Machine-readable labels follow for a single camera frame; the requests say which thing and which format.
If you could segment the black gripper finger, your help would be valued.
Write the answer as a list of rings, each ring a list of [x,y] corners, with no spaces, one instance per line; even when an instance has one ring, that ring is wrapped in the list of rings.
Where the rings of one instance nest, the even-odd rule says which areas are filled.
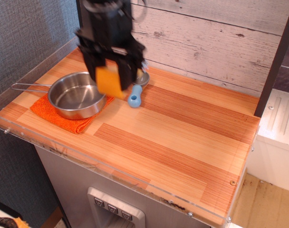
[[[118,59],[116,61],[120,78],[121,90],[126,90],[137,77],[137,66],[133,61]]]
[[[84,46],[80,46],[80,51],[91,78],[96,82],[96,68],[105,67],[106,59],[100,53]]]

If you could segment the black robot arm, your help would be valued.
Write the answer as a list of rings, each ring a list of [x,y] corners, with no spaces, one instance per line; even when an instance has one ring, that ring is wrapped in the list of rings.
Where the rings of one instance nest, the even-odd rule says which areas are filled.
[[[120,97],[143,68],[144,45],[132,36],[128,0],[83,0],[79,49],[91,78],[102,94]]]

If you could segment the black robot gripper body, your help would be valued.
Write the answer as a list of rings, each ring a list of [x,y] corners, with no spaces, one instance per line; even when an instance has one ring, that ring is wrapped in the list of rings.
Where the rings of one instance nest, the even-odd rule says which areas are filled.
[[[84,46],[100,53],[106,60],[133,61],[137,70],[145,70],[145,46],[132,35],[131,7],[85,7],[88,24],[76,31],[79,47]]]

